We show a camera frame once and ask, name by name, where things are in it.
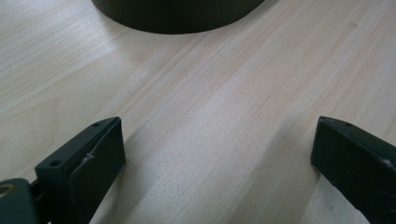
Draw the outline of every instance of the metal screw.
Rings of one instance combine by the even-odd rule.
[[[13,184],[5,184],[0,186],[0,198],[7,196],[14,189],[15,189],[15,185]]]

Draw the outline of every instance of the black cylindrical object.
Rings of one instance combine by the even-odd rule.
[[[114,21],[159,34],[219,28],[246,16],[263,0],[92,0]]]

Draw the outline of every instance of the black bracket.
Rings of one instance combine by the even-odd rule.
[[[396,147],[320,117],[311,162],[370,223],[396,223]]]
[[[120,118],[86,128],[35,168],[0,182],[1,224],[87,224],[125,164]]]

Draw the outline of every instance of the dark object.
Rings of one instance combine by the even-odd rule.
[[[35,168],[0,183],[1,224],[87,224],[125,163],[120,118],[94,123]]]
[[[114,21],[160,34],[219,28],[246,16],[264,0],[92,0]]]
[[[396,223],[396,147],[320,117],[311,162],[370,223]]]

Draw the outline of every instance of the wooden table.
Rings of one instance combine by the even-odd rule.
[[[92,223],[367,223],[310,165],[320,115],[396,145],[396,1],[268,0],[194,35],[90,0],[0,1],[0,178],[120,116]]]

